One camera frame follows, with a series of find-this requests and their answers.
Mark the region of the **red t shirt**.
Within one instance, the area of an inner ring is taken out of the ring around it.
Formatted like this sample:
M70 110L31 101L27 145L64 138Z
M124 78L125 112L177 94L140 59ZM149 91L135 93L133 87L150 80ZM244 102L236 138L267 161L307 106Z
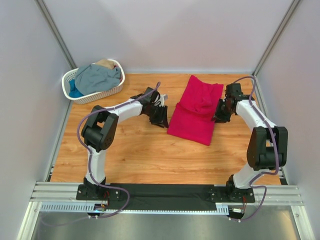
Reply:
M180 101L176 104L167 133L209 146L215 115L224 85L202 82L191 75Z

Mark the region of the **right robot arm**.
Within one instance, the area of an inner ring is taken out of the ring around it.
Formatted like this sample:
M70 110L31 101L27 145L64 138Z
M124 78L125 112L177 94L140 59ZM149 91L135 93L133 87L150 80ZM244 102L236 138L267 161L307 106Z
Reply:
M242 92L240 83L226 86L223 99L218 101L212 120L218 124L228 123L231 116L240 116L251 131L246 151L247 163L229 177L226 192L229 196L246 194L259 178L277 175L286 165L288 130L277 126L258 109L252 95Z

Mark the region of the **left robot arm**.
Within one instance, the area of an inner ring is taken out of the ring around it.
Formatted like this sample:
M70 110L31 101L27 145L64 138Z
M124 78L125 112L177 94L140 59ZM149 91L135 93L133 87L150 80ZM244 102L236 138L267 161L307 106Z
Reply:
M119 123L132 117L146 115L152 125L168 128L166 94L148 87L144 93L110 107L96 105L85 118L82 130L77 130L80 143L87 149L87 172L83 184L78 186L77 200L106 200L109 189L106 184L105 161L107 149L114 141Z

